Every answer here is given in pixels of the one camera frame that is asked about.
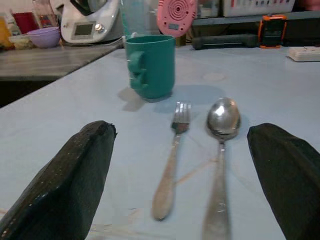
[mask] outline cup handle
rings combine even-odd
[[[130,86],[133,89],[143,89],[148,86],[147,83],[144,83],[146,69],[142,68],[143,56],[143,51],[136,51],[128,59],[128,69],[133,75],[130,78]]]

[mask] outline metal fork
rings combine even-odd
[[[190,103],[180,101],[176,102],[176,108],[171,125],[172,129],[175,131],[171,153],[152,202],[152,215],[155,219],[160,221],[163,220],[172,209],[174,201],[177,149],[181,134],[189,128],[190,109]]]

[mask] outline red container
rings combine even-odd
[[[14,13],[13,17],[22,34],[39,28],[32,12]]]

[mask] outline light blue table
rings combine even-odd
[[[218,143],[205,129],[219,98],[242,113],[227,143],[227,192],[234,240],[284,240],[250,156],[250,126],[274,123],[320,150],[320,63],[296,63],[286,48],[176,51],[172,97],[141,100],[117,50],[0,110],[0,217],[85,124],[105,120],[118,131],[106,187],[88,240],[199,240],[214,181]],[[178,154],[176,198],[163,222],[151,217],[154,192],[171,149],[177,100],[192,102],[190,130]]]

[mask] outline spoon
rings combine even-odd
[[[223,97],[211,107],[206,125],[219,141],[219,155],[215,179],[206,217],[202,229],[203,240],[229,240],[230,224],[225,177],[225,141],[238,134],[241,117],[234,100]]]

